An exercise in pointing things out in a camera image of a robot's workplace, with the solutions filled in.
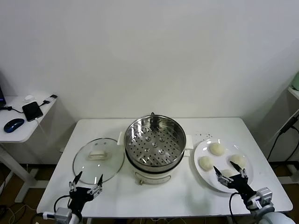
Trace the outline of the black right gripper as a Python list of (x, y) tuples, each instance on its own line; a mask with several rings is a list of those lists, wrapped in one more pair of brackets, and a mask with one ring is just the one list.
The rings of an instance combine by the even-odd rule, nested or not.
[(242, 199), (250, 199), (256, 194), (256, 191), (254, 191), (248, 185), (248, 176), (246, 170), (244, 168), (241, 168), (237, 163), (234, 163), (233, 161), (230, 161), (230, 163), (240, 174), (234, 175), (230, 178), (225, 177), (222, 175), (220, 170), (216, 166), (214, 166), (218, 182), (228, 187), (229, 189), (235, 189), (241, 195)]

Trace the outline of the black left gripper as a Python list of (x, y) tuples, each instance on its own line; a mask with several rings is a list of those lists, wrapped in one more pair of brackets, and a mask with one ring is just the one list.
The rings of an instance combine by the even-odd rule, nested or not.
[(103, 175), (101, 175), (98, 183), (91, 189), (76, 187), (81, 175), (82, 171), (75, 176), (72, 182), (69, 182), (69, 195), (71, 198), (69, 209), (71, 210), (82, 210), (85, 203), (94, 199), (93, 194), (100, 194), (102, 191)]

